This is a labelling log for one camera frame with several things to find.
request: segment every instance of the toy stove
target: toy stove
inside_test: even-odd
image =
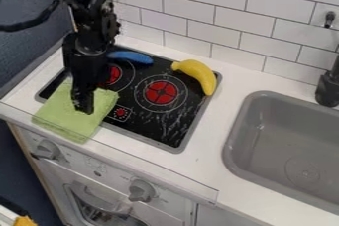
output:
[[[127,51],[117,48],[116,51]],[[107,89],[117,91],[119,100],[103,126],[172,153],[185,148],[207,98],[194,78],[170,69],[171,60],[150,56],[153,65],[111,59]],[[49,98],[68,74],[63,71],[40,93]]]

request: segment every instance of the yellow banana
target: yellow banana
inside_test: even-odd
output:
[[[217,80],[213,71],[197,60],[188,59],[183,62],[174,62],[171,65],[173,71],[180,70],[185,74],[197,79],[202,87],[203,92],[210,96],[214,93]]]

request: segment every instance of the gray sink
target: gray sink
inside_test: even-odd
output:
[[[223,160],[240,178],[339,215],[339,111],[253,93],[236,118]]]

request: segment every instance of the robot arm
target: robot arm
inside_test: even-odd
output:
[[[55,0],[34,20],[10,26],[0,31],[19,31],[45,21],[57,4],[65,2],[72,12],[75,32],[64,38],[62,49],[64,66],[73,78],[71,98],[78,111],[92,114],[94,90],[105,83],[109,75],[107,52],[115,43],[120,24],[113,12],[112,0]]]

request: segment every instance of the toy banana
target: toy banana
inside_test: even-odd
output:
[[[174,62],[171,65],[171,69],[173,71],[180,70],[197,79],[206,95],[210,96],[214,93],[217,85],[216,77],[213,71],[202,62],[193,59],[185,60],[183,62]]]
[[[13,226],[38,226],[38,224],[34,223],[28,216],[25,216],[17,217]]]

